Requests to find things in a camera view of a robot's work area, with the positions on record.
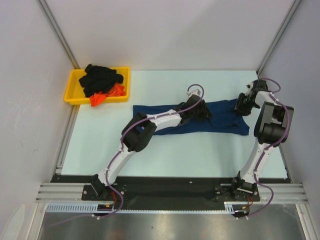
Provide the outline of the blue t shirt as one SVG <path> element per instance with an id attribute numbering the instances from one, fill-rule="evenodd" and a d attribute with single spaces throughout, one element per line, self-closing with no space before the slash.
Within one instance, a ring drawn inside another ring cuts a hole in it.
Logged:
<path id="1" fill-rule="evenodd" d="M 208 102 L 206 106 L 211 113 L 210 118 L 199 121 L 192 118 L 186 124 L 158 130 L 154 135 L 182 135 L 205 132 L 247 136 L 249 135 L 250 127 L 246 124 L 242 116 L 235 113 L 234 107 L 236 103 L 236 99 Z"/>

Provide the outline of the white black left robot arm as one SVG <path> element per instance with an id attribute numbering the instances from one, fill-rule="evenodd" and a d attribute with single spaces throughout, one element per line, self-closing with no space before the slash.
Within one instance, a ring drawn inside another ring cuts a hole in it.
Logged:
<path id="1" fill-rule="evenodd" d="M 110 196 L 111 186 L 128 160 L 144 150 L 155 133 L 187 124 L 190 120 L 202 121 L 212 117 L 204 100 L 183 102 L 173 109 L 157 114 L 138 112 L 121 132 L 116 154 L 98 174 L 93 175 L 90 185 L 100 200 Z"/>

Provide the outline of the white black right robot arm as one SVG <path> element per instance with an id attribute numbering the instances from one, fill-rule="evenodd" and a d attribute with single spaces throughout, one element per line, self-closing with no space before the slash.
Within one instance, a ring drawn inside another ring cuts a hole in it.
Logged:
<path id="1" fill-rule="evenodd" d="M 231 196 L 237 201 L 258 192 L 260 173 L 271 153 L 287 140 L 294 115 L 294 108 L 281 103 L 273 92 L 240 93 L 235 111 L 248 116 L 253 108 L 260 110 L 253 130 L 254 146 L 230 188 Z"/>

